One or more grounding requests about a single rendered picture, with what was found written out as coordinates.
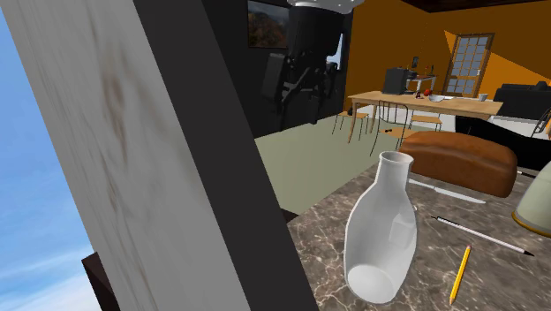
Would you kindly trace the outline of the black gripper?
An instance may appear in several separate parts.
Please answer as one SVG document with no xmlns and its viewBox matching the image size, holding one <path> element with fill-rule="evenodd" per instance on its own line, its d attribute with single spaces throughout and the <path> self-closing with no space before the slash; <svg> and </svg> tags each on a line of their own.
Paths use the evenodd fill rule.
<svg viewBox="0 0 551 311">
<path fill-rule="evenodd" d="M 290 8 L 289 53 L 269 55 L 261 87 L 262 96 L 276 106 L 277 113 L 282 113 L 283 130 L 288 128 L 285 123 L 289 105 L 296 95 L 307 94 L 306 121 L 312 125 L 331 98 L 338 70 L 337 63 L 326 62 L 326 58 L 336 53 L 344 17 L 322 8 Z"/>
</svg>

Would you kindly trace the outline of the pale green rug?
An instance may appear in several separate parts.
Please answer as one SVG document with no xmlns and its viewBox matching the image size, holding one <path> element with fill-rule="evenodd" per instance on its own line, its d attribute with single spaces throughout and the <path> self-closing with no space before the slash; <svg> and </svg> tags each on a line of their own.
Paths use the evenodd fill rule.
<svg viewBox="0 0 551 311">
<path fill-rule="evenodd" d="M 350 125 L 350 117 L 331 117 L 255 140 L 282 209 L 305 212 L 396 147 L 391 124 L 358 120 L 349 139 Z"/>
</svg>

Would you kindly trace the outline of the white side table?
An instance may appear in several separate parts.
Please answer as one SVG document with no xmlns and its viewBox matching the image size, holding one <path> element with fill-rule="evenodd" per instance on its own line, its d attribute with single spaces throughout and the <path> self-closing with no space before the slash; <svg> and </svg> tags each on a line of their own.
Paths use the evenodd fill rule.
<svg viewBox="0 0 551 311">
<path fill-rule="evenodd" d="M 437 76 L 436 75 L 417 75 L 414 79 L 408 79 L 406 81 L 406 87 L 409 87 L 411 83 L 415 82 L 417 84 L 416 90 L 421 91 L 422 83 L 425 81 L 430 81 L 430 89 L 434 89 L 434 85 L 436 82 Z"/>
</svg>

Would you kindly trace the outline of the landscape wall picture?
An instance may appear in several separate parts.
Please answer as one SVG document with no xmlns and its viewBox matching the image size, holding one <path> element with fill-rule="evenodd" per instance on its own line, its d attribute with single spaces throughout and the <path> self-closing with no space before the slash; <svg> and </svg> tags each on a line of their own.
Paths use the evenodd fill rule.
<svg viewBox="0 0 551 311">
<path fill-rule="evenodd" d="M 247 1 L 249 48 L 287 49 L 289 9 L 259 1 Z"/>
</svg>

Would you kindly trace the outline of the pale wood patterned robot stand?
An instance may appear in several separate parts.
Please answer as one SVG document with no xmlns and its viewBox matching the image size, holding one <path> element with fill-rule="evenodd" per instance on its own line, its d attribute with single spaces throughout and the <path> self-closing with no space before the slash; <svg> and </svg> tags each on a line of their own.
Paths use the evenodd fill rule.
<svg viewBox="0 0 551 311">
<path fill-rule="evenodd" d="M 0 0 L 121 311 L 319 311 L 201 0 Z"/>
</svg>

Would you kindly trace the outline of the black sofa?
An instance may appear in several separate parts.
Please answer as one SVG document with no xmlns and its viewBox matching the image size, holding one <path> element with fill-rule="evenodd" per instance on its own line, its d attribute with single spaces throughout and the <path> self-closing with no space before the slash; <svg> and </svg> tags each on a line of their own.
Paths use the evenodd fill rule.
<svg viewBox="0 0 551 311">
<path fill-rule="evenodd" d="M 551 108 L 551 86 L 545 81 L 536 85 L 503 84 L 493 101 L 502 103 L 498 116 L 539 120 Z"/>
</svg>

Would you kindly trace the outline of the pale green dome with gold rim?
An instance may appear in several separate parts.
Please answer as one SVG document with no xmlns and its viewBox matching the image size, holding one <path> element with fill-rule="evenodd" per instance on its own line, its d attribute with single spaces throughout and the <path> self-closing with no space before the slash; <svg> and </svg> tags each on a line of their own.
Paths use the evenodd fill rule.
<svg viewBox="0 0 551 311">
<path fill-rule="evenodd" d="M 525 229 L 551 238 L 551 161 L 527 188 L 512 218 Z"/>
</svg>

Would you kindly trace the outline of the wooden seat chair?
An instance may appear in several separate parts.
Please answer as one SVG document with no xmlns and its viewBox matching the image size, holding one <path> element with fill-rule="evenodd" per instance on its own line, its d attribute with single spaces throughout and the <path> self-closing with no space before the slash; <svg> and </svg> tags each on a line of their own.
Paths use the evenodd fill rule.
<svg viewBox="0 0 551 311">
<path fill-rule="evenodd" d="M 411 115 L 409 128 L 411 128 L 413 122 L 429 123 L 434 124 L 434 130 L 436 132 L 442 129 L 442 121 L 440 120 L 440 115 L 437 117 L 434 116 L 423 116 L 423 115 Z"/>
<path fill-rule="evenodd" d="M 343 121 L 344 121 L 345 118 L 352 118 L 354 121 L 358 120 L 360 122 L 360 129 L 363 129 L 365 121 L 366 121 L 367 124 L 369 123 L 369 114 L 368 113 L 357 112 L 356 115 L 353 115 L 352 112 L 343 111 L 343 112 L 336 115 L 336 120 L 335 120 L 335 123 L 334 123 L 334 126 L 333 126 L 332 133 L 335 132 L 337 120 L 339 118 L 341 118 L 341 124 L 340 124 L 339 129 L 342 129 Z"/>
</svg>

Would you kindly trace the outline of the brown bread loaf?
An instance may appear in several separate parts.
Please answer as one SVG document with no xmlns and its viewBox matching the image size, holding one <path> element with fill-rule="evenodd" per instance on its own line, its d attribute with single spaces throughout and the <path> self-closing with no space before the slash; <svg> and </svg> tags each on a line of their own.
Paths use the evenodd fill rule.
<svg viewBox="0 0 551 311">
<path fill-rule="evenodd" d="M 416 174 L 496 197 L 508 197 L 517 178 L 510 148 L 463 133 L 416 132 L 399 151 L 413 157 Z"/>
</svg>

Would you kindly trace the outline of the wooden dining table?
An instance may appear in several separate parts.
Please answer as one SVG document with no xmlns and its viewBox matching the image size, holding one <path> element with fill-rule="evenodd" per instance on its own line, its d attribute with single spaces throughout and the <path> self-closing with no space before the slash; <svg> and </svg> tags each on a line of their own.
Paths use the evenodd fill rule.
<svg viewBox="0 0 551 311">
<path fill-rule="evenodd" d="M 404 68 L 390 68 L 385 75 L 385 84 L 382 91 L 369 91 L 361 94 L 351 95 L 351 108 L 348 109 L 356 115 L 358 109 L 371 105 L 372 112 L 369 114 L 371 124 L 366 127 L 367 133 L 377 133 L 377 120 L 374 116 L 378 101 L 401 103 L 408 107 L 409 116 L 407 123 L 410 123 L 411 115 L 434 116 L 452 115 L 488 120 L 497 114 L 502 104 L 500 102 L 481 102 L 474 98 L 459 98 L 453 96 L 442 96 L 438 102 L 432 101 L 419 91 L 408 92 L 406 81 L 410 77 L 410 71 Z M 399 109 L 397 119 L 404 121 L 405 112 Z"/>
</svg>

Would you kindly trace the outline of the brown door with glass panes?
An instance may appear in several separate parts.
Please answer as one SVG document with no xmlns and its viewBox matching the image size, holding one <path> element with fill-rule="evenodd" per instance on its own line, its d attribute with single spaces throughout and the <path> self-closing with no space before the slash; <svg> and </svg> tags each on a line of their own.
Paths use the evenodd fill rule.
<svg viewBox="0 0 551 311">
<path fill-rule="evenodd" d="M 443 83 L 443 95 L 466 98 L 479 96 L 493 39 L 494 33 L 456 36 Z"/>
</svg>

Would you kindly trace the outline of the white pen with black tip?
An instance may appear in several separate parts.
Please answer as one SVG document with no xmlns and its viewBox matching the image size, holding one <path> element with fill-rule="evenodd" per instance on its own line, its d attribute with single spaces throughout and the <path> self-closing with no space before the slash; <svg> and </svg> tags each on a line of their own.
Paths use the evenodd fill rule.
<svg viewBox="0 0 551 311">
<path fill-rule="evenodd" d="M 534 255 L 533 253 L 531 253 L 531 252 L 529 252 L 529 251 L 527 251 L 527 250 L 525 250 L 525 249 L 523 249 L 523 248 L 521 248 L 521 247 L 514 246 L 514 245 L 512 245 L 512 244 L 510 244 L 510 243 L 508 243 L 508 242 L 502 241 L 502 240 L 500 240 L 500 239 L 493 238 L 493 237 L 488 236 L 488 235 L 486 235 L 486 234 L 484 234 L 484 233 L 481 233 L 481 232 L 479 232 L 479 231 L 475 231 L 475 230 L 473 230 L 473 229 L 471 229 L 471 228 L 468 228 L 468 227 L 465 227 L 465 226 L 463 226 L 463 225 L 461 225 L 461 224 L 452 222 L 452 221 L 450 221 L 449 219 L 446 219 L 446 218 L 443 218 L 443 217 L 440 217 L 440 216 L 431 216 L 431 218 L 433 218 L 433 219 L 435 219 L 435 220 L 437 220 L 437 221 L 439 221 L 439 222 L 441 222 L 441 223 L 444 223 L 444 224 L 450 225 L 450 226 L 452 226 L 452 227 L 454 227 L 454 228 L 457 228 L 457 229 L 459 229 L 459 230 L 461 230 L 461 231 L 468 232 L 468 233 L 470 233 L 470 234 L 472 234 L 472 235 L 474 235 L 474 236 L 477 236 L 477 237 L 479 237 L 479 238 L 482 238 L 482 239 L 491 241 L 491 242 L 493 242 L 493 243 L 495 243 L 495 244 L 498 244 L 498 245 L 500 245 L 500 246 L 502 246 L 502 247 L 507 247 L 508 249 L 511 249 L 511 250 L 513 250 L 513 251 L 516 251 L 516 252 L 518 252 L 518 253 L 520 253 L 520 254 L 524 254 L 524 255 L 528 255 L 528 256 L 535 257 L 535 255 Z"/>
</svg>

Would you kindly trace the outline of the white vase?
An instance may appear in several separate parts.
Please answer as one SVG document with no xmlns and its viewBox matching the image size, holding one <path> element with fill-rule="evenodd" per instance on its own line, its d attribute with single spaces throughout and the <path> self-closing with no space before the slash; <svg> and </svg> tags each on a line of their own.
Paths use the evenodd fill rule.
<svg viewBox="0 0 551 311">
<path fill-rule="evenodd" d="M 360 299 L 393 300 L 411 266 L 417 219 L 406 192 L 413 158 L 397 151 L 379 155 L 374 182 L 359 196 L 345 228 L 344 279 Z"/>
</svg>

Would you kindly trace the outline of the yellow pencil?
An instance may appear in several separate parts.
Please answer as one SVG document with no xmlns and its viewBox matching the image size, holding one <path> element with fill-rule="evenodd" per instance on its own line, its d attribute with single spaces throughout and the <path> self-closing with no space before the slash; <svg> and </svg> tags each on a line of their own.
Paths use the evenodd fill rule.
<svg viewBox="0 0 551 311">
<path fill-rule="evenodd" d="M 464 251 L 464 255 L 463 255 L 462 261 L 460 263 L 459 269 L 457 271 L 457 275 L 456 275 L 456 278 L 454 280 L 452 290 L 450 291 L 450 295 L 449 295 L 449 304 L 450 305 L 452 305 L 455 302 L 456 298 L 457 298 L 457 293 L 458 293 L 458 290 L 459 290 L 459 287 L 460 287 L 460 284 L 461 284 L 461 281 L 462 281 L 462 278 L 463 278 L 463 275 L 464 275 L 464 271 L 465 271 L 465 268 L 466 268 L 471 250 L 472 250 L 472 246 L 468 245 L 466 247 L 465 251 Z"/>
</svg>

